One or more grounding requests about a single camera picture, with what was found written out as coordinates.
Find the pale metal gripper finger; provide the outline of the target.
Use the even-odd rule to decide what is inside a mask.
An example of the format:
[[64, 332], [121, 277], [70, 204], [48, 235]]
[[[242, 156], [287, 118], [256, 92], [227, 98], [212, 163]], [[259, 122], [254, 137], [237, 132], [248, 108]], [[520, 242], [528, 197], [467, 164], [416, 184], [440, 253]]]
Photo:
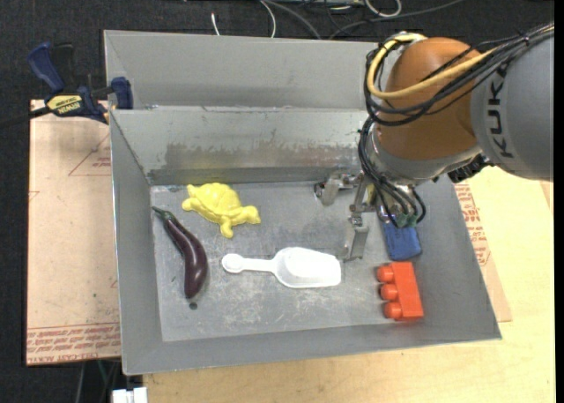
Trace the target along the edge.
[[314, 194], [323, 205], [332, 205], [341, 190], [353, 187], [353, 177], [348, 174], [332, 175], [314, 185]]
[[351, 215], [347, 219], [343, 258], [345, 262], [363, 258], [368, 233], [369, 228], [361, 215]]

